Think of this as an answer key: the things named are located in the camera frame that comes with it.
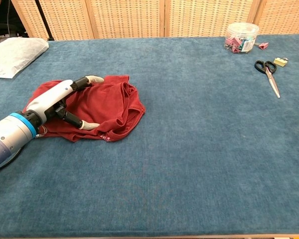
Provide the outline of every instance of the clear plastic container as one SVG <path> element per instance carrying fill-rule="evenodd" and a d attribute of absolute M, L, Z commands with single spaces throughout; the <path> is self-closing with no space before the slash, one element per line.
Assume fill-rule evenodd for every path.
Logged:
<path fill-rule="evenodd" d="M 248 53 L 253 49 L 259 27 L 252 23 L 236 22 L 227 28 L 224 47 L 233 53 Z"/>

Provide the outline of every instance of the blue carpet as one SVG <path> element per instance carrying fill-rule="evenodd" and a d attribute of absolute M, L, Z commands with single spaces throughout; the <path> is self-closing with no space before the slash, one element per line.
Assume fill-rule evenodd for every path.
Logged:
<path fill-rule="evenodd" d="M 50 42 L 0 79 L 0 119 L 50 80 L 130 75 L 146 114 L 118 142 L 43 138 L 0 171 L 0 237 L 299 233 L 299 35 Z M 287 57 L 274 77 L 256 60 Z"/>

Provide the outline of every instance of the wicker partition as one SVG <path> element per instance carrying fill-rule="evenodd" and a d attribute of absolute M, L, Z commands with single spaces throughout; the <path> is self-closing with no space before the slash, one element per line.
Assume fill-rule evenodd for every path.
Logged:
<path fill-rule="evenodd" d="M 29 37 L 48 39 L 42 18 L 34 0 L 12 0 Z"/>
<path fill-rule="evenodd" d="M 260 34 L 299 33 L 299 0 L 263 0 L 254 23 Z"/>
<path fill-rule="evenodd" d="M 41 0 L 55 40 L 93 39 L 85 0 Z"/>
<path fill-rule="evenodd" d="M 86 0 L 96 38 L 164 36 L 164 0 Z"/>
<path fill-rule="evenodd" d="M 233 22 L 252 22 L 258 1 L 166 0 L 165 36 L 224 36 Z"/>

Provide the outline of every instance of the red cloth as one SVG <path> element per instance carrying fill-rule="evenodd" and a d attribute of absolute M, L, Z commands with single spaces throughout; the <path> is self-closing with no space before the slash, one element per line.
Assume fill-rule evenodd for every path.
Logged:
<path fill-rule="evenodd" d="M 42 84 L 33 93 L 28 104 L 59 82 L 61 81 Z M 99 123 L 100 126 L 91 131 L 81 130 L 54 117 L 44 124 L 48 130 L 45 137 L 61 136 L 72 142 L 80 138 L 117 141 L 127 136 L 145 113 L 137 89 L 129 84 L 129 76 L 107 76 L 103 83 L 94 83 L 69 96 L 66 105 L 68 112 L 86 122 Z"/>

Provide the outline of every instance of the binder clip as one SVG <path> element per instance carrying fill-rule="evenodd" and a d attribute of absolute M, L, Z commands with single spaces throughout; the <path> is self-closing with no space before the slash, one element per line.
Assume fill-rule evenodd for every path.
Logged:
<path fill-rule="evenodd" d="M 281 67 L 284 67 L 288 63 L 288 58 L 275 58 L 274 63 Z"/>
<path fill-rule="evenodd" d="M 233 43 L 233 39 L 231 39 L 231 38 L 227 38 L 226 39 L 226 41 L 225 41 L 225 43 L 227 44 L 227 45 L 229 45 L 229 46 L 232 46 L 234 43 Z"/>
<path fill-rule="evenodd" d="M 264 42 L 264 43 L 255 43 L 254 44 L 255 46 L 258 46 L 258 48 L 262 49 L 262 50 L 265 50 L 268 45 L 269 45 L 269 42 Z"/>
<path fill-rule="evenodd" d="M 236 46 L 233 46 L 232 51 L 233 51 L 233 53 L 240 52 L 239 47 L 236 47 Z"/>
<path fill-rule="evenodd" d="M 239 47 L 242 43 L 242 41 L 238 37 L 234 37 L 234 39 L 232 39 L 232 42 L 236 47 Z"/>

